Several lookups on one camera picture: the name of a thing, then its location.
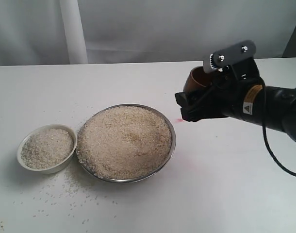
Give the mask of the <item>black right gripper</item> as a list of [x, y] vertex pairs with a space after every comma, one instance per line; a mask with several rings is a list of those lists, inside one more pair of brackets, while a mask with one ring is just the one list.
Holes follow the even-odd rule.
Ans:
[[188, 122], [227, 117], [251, 122], [254, 101], [261, 91], [262, 82], [228, 86], [212, 81], [204, 89], [176, 93], [175, 100], [182, 119]]

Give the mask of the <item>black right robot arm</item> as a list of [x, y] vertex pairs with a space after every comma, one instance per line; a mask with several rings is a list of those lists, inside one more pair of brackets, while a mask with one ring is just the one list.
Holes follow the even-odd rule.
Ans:
[[286, 133], [296, 142], [296, 88], [266, 86], [261, 78], [214, 79], [208, 87], [175, 94], [182, 119], [232, 117]]

